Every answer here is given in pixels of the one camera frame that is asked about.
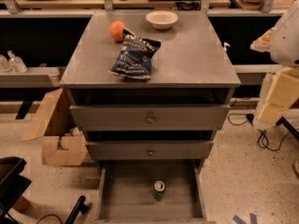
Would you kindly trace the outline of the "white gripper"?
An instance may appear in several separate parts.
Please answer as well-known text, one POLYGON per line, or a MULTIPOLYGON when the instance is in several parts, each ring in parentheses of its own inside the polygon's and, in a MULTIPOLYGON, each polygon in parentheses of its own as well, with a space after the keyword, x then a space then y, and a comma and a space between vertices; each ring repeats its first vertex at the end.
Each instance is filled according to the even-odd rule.
MULTIPOLYGON (((258 52, 269 52, 273 29, 269 29, 254 40, 250 48, 258 52)), ((276 125, 286 108, 299 99, 299 70, 285 68, 277 72, 266 96, 266 103, 259 102, 254 112, 253 126, 256 129, 269 129, 276 125)))

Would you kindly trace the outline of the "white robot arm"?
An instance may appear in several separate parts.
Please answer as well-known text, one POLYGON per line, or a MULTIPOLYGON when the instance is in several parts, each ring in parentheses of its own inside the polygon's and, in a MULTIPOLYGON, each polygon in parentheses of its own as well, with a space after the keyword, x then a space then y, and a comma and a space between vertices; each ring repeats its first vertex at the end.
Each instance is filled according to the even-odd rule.
POLYGON ((254 112, 253 126, 266 130, 275 126, 299 99, 299 0, 295 0, 275 26, 255 40, 250 48, 268 51, 271 60, 283 66, 275 74, 265 75, 254 112))

